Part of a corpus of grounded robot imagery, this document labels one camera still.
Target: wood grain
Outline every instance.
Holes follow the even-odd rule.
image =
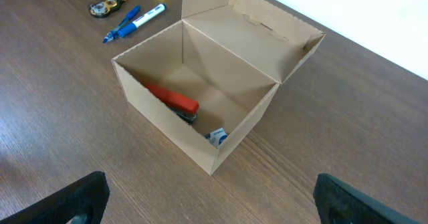
[[[291,11],[328,35],[209,177],[126,102],[110,62],[181,0],[108,45],[125,12],[160,1],[106,19],[91,1],[0,0],[0,219],[99,170],[103,223],[319,223],[318,173],[428,223],[427,81]]]

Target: box flap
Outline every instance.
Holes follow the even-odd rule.
[[[277,83],[313,54],[324,35],[265,0],[183,0],[182,18]]]

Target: white wall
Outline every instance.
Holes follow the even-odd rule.
[[[277,0],[428,80],[428,0]]]

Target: white marker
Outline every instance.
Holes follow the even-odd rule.
[[[152,19],[153,17],[157,16],[159,13],[162,13],[165,11],[167,6],[163,3],[159,4],[154,9],[150,10],[143,16],[139,17],[138,19],[135,19],[132,23],[129,23],[126,27],[123,27],[121,30],[118,31],[118,34],[120,37],[125,37],[129,33],[132,33],[135,31],[138,27],[145,24],[148,20]]]

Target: cardboard box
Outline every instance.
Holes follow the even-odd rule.
[[[325,34],[264,0],[183,0],[181,18],[112,63],[127,100],[211,175]],[[182,121],[144,83],[197,100],[198,120]],[[221,127],[215,148],[203,135]]]

